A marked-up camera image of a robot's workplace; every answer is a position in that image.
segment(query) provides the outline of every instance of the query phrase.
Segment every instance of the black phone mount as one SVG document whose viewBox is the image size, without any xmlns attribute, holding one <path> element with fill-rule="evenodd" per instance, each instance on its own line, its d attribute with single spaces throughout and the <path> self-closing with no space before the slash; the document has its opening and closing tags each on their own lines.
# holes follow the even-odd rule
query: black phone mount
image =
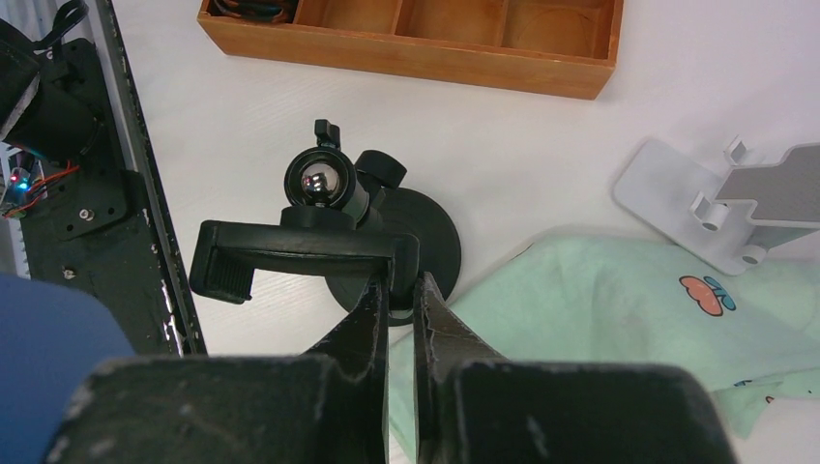
<svg viewBox="0 0 820 464">
<path fill-rule="evenodd" d="M 461 242 L 444 209 L 429 197 L 400 188 L 407 169 L 389 155 L 364 151 L 356 163 L 341 152 L 339 128 L 315 123 L 316 147 L 287 168 L 285 195 L 292 206 L 279 226 L 202 223 L 190 270 L 199 295 L 241 304 L 250 300 L 256 269 L 324 276 L 348 312 L 369 279 L 382 272 L 390 285 L 390 324 L 412 322 L 412 293 L 431 273 L 444 298 L 461 269 Z"/>
</svg>

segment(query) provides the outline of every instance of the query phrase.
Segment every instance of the black circular base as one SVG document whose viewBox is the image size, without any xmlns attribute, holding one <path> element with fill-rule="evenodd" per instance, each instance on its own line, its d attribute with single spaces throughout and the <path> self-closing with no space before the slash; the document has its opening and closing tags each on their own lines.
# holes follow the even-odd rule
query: black circular base
<svg viewBox="0 0 820 464">
<path fill-rule="evenodd" d="M 444 298 L 450 296 L 461 272 L 461 241 L 447 212 L 428 196 L 408 188 L 385 190 L 379 207 L 388 232 L 415 235 L 420 244 L 419 271 L 433 274 Z M 365 278 L 328 277 L 328 287 L 336 301 L 352 311 L 367 285 Z M 390 325 L 413 322 L 412 307 L 393 308 Z"/>
</svg>

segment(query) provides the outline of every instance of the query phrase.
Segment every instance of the table surface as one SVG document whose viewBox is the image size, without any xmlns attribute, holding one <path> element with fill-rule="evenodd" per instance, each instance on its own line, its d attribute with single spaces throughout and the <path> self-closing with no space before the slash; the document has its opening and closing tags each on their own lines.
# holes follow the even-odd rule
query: table surface
<svg viewBox="0 0 820 464">
<path fill-rule="evenodd" d="M 596 101 L 225 56 L 195 22 L 200 0 L 116 0 L 180 248 L 209 218 L 276 223 L 287 164 L 341 127 L 345 152 L 390 153 L 404 186 L 461 233 L 457 298 L 544 232 L 659 240 L 610 198 L 637 148 L 659 138 L 718 169 L 740 134 L 777 160 L 820 141 L 820 2 L 628 0 L 618 69 Z M 820 259 L 820 234 L 776 254 Z M 307 349 L 344 315 L 321 278 L 259 273 L 254 299 L 195 298 L 213 355 Z M 406 333 L 395 330 L 393 339 Z M 745 462 L 817 462 L 814 403 L 777 401 Z"/>
</svg>

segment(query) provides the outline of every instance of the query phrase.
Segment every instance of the phone holder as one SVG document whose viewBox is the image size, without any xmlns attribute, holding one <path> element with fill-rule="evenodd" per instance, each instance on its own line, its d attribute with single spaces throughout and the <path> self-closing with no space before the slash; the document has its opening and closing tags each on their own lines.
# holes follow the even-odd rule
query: phone holder
<svg viewBox="0 0 820 464">
<path fill-rule="evenodd" d="M 400 188 L 406 168 L 389 155 L 341 152 L 339 128 L 315 123 L 316 147 L 293 159 L 284 177 L 292 206 L 279 226 L 205 221 L 190 271 L 199 295 L 234 304 L 250 300 L 255 269 L 324 276 L 348 312 L 369 279 L 387 273 L 390 324 L 412 322 L 413 284 L 431 273 L 447 298 L 461 269 L 461 242 L 444 209 Z"/>
<path fill-rule="evenodd" d="M 613 190 L 622 207 L 719 271 L 737 276 L 769 250 L 820 229 L 820 144 L 777 164 L 750 160 L 736 138 L 726 176 L 650 140 Z"/>
</svg>

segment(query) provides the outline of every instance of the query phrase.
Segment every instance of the wooden box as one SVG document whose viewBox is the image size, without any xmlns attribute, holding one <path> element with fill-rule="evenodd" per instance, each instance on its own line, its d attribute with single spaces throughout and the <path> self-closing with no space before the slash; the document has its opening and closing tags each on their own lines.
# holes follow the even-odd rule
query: wooden box
<svg viewBox="0 0 820 464">
<path fill-rule="evenodd" d="M 624 0 L 300 0 L 293 23 L 199 23 L 227 54 L 594 99 Z"/>
</svg>

